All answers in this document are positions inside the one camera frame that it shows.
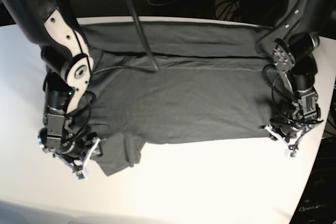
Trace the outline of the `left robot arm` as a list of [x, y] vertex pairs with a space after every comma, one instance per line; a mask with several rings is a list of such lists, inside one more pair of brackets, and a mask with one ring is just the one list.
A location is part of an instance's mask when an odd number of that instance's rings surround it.
[[318, 73], [313, 51], [319, 47], [323, 30], [335, 0], [287, 0], [284, 15], [265, 35], [255, 49], [273, 63], [262, 70], [277, 72], [270, 81], [271, 99], [277, 115], [262, 126], [274, 140], [283, 141], [288, 156], [295, 157], [303, 137], [320, 125], [321, 110], [314, 88]]

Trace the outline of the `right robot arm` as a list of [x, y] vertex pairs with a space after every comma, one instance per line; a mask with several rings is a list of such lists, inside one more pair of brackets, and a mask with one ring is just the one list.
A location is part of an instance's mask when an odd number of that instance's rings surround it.
[[60, 159], [78, 179], [85, 179], [89, 160], [103, 155], [103, 139], [88, 122], [80, 128], [74, 125], [75, 117], [91, 113], [96, 100], [88, 91], [95, 70], [86, 36], [68, 0], [1, 1], [28, 40], [40, 47], [47, 66], [39, 146]]

